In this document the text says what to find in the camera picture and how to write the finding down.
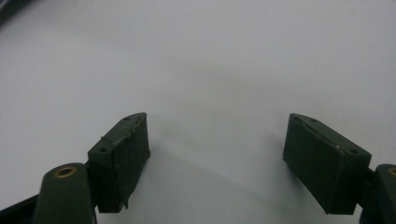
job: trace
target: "white surface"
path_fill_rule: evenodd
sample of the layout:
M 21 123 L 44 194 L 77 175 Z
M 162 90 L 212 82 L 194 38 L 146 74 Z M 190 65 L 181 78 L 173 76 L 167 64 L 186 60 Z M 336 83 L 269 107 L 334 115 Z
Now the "white surface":
M 0 209 L 148 113 L 151 158 L 99 223 L 358 223 L 282 161 L 291 112 L 396 163 L 396 2 L 37 0 L 0 27 Z

